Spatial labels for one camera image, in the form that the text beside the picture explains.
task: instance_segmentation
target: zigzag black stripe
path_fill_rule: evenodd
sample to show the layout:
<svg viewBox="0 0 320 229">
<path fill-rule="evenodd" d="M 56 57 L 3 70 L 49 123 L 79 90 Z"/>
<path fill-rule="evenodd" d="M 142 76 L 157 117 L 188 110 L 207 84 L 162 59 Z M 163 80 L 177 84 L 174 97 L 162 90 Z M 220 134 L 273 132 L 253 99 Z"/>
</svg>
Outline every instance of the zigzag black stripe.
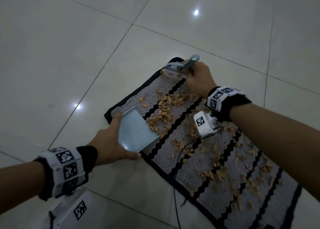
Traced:
<svg viewBox="0 0 320 229">
<path fill-rule="evenodd" d="M 262 156 L 262 151 L 258 151 L 258 155 L 256 156 L 253 164 L 252 164 L 252 167 L 253 169 L 251 171 L 249 171 L 247 173 L 247 176 L 246 176 L 246 179 L 249 180 L 249 178 L 251 177 L 255 167 L 257 166 L 257 163 L 258 161 L 260 160 L 260 157 Z M 241 185 L 240 185 L 240 189 L 239 189 L 239 193 L 242 194 L 242 191 L 245 189 L 246 187 L 246 183 L 243 182 Z M 232 201 L 235 201 L 237 200 L 237 197 L 236 196 L 233 196 L 233 200 Z M 227 219 L 228 217 L 228 214 L 232 212 L 232 209 L 231 209 L 231 203 L 232 201 L 230 201 L 230 204 L 229 206 L 226 208 L 226 211 L 221 215 L 221 217 L 218 219 L 218 221 L 224 221 L 225 219 Z"/>
<path fill-rule="evenodd" d="M 241 133 L 236 132 L 234 140 L 235 141 L 239 141 L 239 138 L 241 136 Z M 230 141 L 230 143 L 228 144 L 228 146 L 226 147 L 226 149 L 224 150 L 222 157 L 218 160 L 218 162 L 223 166 L 224 163 L 228 160 L 228 157 L 230 156 L 231 152 L 233 151 L 234 146 L 236 145 L 236 143 L 233 141 L 233 139 Z M 211 172 L 214 174 L 217 174 L 217 170 L 219 169 L 219 167 L 214 167 Z M 202 185 L 198 188 L 198 190 L 194 193 L 193 198 L 196 200 L 201 193 L 203 193 L 205 191 L 205 188 L 208 187 L 209 185 L 209 178 L 206 178 L 206 180 L 202 183 Z"/>
<path fill-rule="evenodd" d="M 168 94 L 174 94 L 174 92 L 176 90 L 178 90 L 179 87 L 181 87 L 181 85 L 186 81 L 185 78 L 182 78 L 170 91 Z M 147 118 L 149 118 L 151 116 L 151 114 L 153 114 L 157 109 L 159 108 L 159 105 L 156 104 L 153 106 L 152 109 L 150 109 L 144 116 L 144 120 L 146 120 Z"/>
<path fill-rule="evenodd" d="M 162 145 L 164 144 L 164 142 L 166 141 L 166 139 L 169 137 L 170 134 L 172 134 L 172 132 L 179 126 L 181 125 L 182 121 L 186 118 L 187 114 L 192 113 L 192 111 L 201 103 L 202 98 L 198 98 L 196 101 L 194 101 L 194 103 L 187 108 L 187 110 L 185 112 L 183 112 L 180 115 L 180 118 L 176 119 L 176 122 L 174 122 L 174 124 L 172 124 L 171 129 L 168 130 L 168 134 L 166 134 L 162 139 L 160 139 L 160 141 L 155 145 L 155 148 L 152 149 L 152 151 L 149 153 L 148 158 L 149 159 L 153 159 L 155 157 L 156 154 L 158 154 L 158 150 L 161 149 Z"/>
<path fill-rule="evenodd" d="M 201 143 L 201 138 L 198 137 L 198 139 L 193 143 L 192 147 L 194 150 L 198 148 L 198 145 Z M 171 170 L 171 172 L 168 174 L 169 176 L 174 176 L 178 173 L 178 170 L 182 168 L 183 165 L 183 159 L 188 159 L 190 156 L 188 154 L 185 154 L 183 158 L 180 159 L 180 161 L 177 162 L 176 166 Z"/>
<path fill-rule="evenodd" d="M 274 179 L 273 185 L 271 187 L 271 189 L 269 190 L 268 194 L 266 195 L 266 198 L 264 199 L 264 203 L 262 205 L 262 207 L 259 210 L 259 213 L 256 215 L 255 220 L 253 221 L 252 225 L 249 227 L 249 229 L 255 229 L 259 227 L 259 221 L 262 218 L 262 215 L 266 212 L 266 208 L 268 207 L 268 202 L 271 198 L 271 196 L 273 195 L 274 190 L 276 189 L 276 185 L 279 181 L 279 178 L 281 178 L 281 173 L 282 173 L 282 169 L 279 168 L 277 175 Z"/>
</svg>

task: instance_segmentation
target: black mat border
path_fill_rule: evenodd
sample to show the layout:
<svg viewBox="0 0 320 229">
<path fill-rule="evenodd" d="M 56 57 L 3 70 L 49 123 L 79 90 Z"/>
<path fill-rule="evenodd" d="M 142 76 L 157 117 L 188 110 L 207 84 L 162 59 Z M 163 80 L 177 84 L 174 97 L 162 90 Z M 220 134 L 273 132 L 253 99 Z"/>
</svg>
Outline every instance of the black mat border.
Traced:
<svg viewBox="0 0 320 229">
<path fill-rule="evenodd" d="M 180 57 L 172 58 L 169 62 L 182 62 L 184 61 Z M 137 95 L 142 89 L 149 86 L 155 79 L 157 79 L 161 75 L 161 69 L 155 72 L 146 82 L 144 82 L 138 89 L 134 90 L 116 105 L 112 106 L 108 111 L 104 114 L 105 119 L 110 124 L 112 121 L 111 112 L 119 106 L 124 105 L 129 98 L 132 96 Z M 182 186 L 179 182 L 177 182 L 172 176 L 166 174 L 156 163 L 154 163 L 146 153 L 143 151 L 140 152 L 141 157 L 154 169 L 156 172 L 165 179 L 171 186 L 173 186 L 180 194 L 182 194 L 191 204 L 193 204 L 197 209 L 206 216 L 207 219 L 217 228 L 217 229 L 227 229 L 227 227 L 223 224 L 223 221 L 218 220 L 215 218 L 204 206 L 202 206 L 196 199 L 191 197 L 189 191 Z M 294 209 L 297 205 L 298 198 L 301 195 L 302 187 L 300 185 L 297 186 L 293 199 L 291 201 L 290 207 L 287 209 L 284 223 L 281 228 L 289 228 L 291 227 L 292 220 L 294 218 Z"/>
</svg>

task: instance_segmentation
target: doormat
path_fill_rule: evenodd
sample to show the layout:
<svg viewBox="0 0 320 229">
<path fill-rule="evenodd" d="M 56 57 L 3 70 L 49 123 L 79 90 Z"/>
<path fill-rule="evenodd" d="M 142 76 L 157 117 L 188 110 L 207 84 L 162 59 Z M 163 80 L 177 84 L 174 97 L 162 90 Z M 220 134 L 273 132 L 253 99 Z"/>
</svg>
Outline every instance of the doormat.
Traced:
<svg viewBox="0 0 320 229">
<path fill-rule="evenodd" d="M 181 62 L 175 57 L 169 62 Z M 193 115 L 207 111 L 179 76 L 161 70 L 104 115 L 135 106 L 160 139 L 141 151 L 158 174 L 217 228 L 290 228 L 302 187 L 229 122 L 200 138 Z"/>
</svg>

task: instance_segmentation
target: person's right hand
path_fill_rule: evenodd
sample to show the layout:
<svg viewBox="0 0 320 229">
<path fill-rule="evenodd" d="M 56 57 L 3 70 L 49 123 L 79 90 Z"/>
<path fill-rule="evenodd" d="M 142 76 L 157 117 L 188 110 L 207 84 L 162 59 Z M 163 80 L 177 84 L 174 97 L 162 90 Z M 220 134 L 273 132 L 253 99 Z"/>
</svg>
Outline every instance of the person's right hand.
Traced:
<svg viewBox="0 0 320 229">
<path fill-rule="evenodd" d="M 203 98 L 207 98 L 208 93 L 217 86 L 209 67 L 203 62 L 196 62 L 193 65 L 193 71 L 183 69 L 183 72 L 187 75 L 186 83 L 189 88 Z"/>
</svg>

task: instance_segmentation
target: hand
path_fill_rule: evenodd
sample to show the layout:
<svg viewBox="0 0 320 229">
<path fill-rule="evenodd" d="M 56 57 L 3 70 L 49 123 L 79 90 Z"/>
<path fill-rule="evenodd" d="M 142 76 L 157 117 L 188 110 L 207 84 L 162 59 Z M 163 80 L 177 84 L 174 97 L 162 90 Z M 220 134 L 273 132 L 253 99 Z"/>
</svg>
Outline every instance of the hand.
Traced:
<svg viewBox="0 0 320 229">
<path fill-rule="evenodd" d="M 94 146 L 98 151 L 95 166 L 109 164 L 122 159 L 137 160 L 141 158 L 140 153 L 128 151 L 118 143 L 121 117 L 122 112 L 116 113 L 109 128 L 99 130 L 88 144 Z"/>
<path fill-rule="evenodd" d="M 187 75 L 186 83 L 189 88 L 203 98 L 207 98 L 208 93 L 217 86 L 209 67 L 203 62 L 196 62 L 193 65 L 193 71 L 189 69 L 183 69 L 182 71 Z"/>
</svg>

